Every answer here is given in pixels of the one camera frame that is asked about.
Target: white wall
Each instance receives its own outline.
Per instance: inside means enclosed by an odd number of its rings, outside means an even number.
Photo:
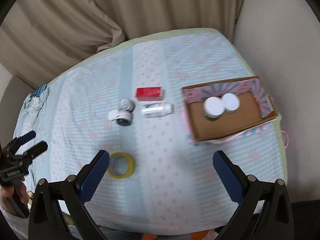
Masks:
[[[0,101],[11,78],[12,74],[0,63]]]
[[[305,0],[244,0],[234,45],[282,114],[292,201],[320,199],[320,24]]]

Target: bed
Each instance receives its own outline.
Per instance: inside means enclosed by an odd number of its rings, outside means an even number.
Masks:
[[[185,132],[180,88],[251,75],[232,44],[210,28],[152,34],[89,57],[51,81],[36,102],[25,100],[14,136],[30,130],[37,136],[20,153],[41,140],[49,145],[29,168],[28,189],[34,191],[41,178],[59,181],[78,173],[100,149],[122,151],[135,159],[135,172],[123,180],[104,176],[86,204],[98,225],[155,235],[225,225],[237,205],[212,167],[213,153],[224,150],[259,180],[287,182],[281,117],[243,138],[193,144]],[[137,87],[153,85],[164,88],[174,114],[146,120],[136,102],[131,126],[107,120],[121,99],[134,100]]]

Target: white jar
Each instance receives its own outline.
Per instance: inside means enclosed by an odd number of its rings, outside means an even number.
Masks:
[[[221,97],[227,113],[233,113],[240,107],[240,99],[233,93],[226,93]]]
[[[224,105],[218,97],[210,97],[204,102],[204,117],[209,121],[217,120],[224,110]]]

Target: white cap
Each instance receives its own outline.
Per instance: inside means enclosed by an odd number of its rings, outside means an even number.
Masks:
[[[218,117],[224,112],[224,105],[220,98],[210,97],[204,102],[204,111],[209,117]]]
[[[226,110],[235,111],[240,106],[240,100],[237,95],[233,93],[224,94],[221,98]]]
[[[164,104],[165,114],[173,114],[173,104]]]
[[[132,114],[125,110],[112,110],[108,113],[108,120],[114,121],[116,119],[125,119],[127,121],[132,120]]]

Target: yellow tape roll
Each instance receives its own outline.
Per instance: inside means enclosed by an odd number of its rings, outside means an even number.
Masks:
[[[116,158],[124,158],[127,161],[128,168],[127,168],[127,171],[124,174],[116,174],[113,171],[113,169],[114,169],[114,160]],[[126,179],[126,178],[130,177],[133,174],[134,167],[135,167],[134,159],[129,154],[122,153],[122,152],[115,152],[115,153],[110,155],[110,165],[109,165],[109,168],[108,168],[107,172],[114,179]]]

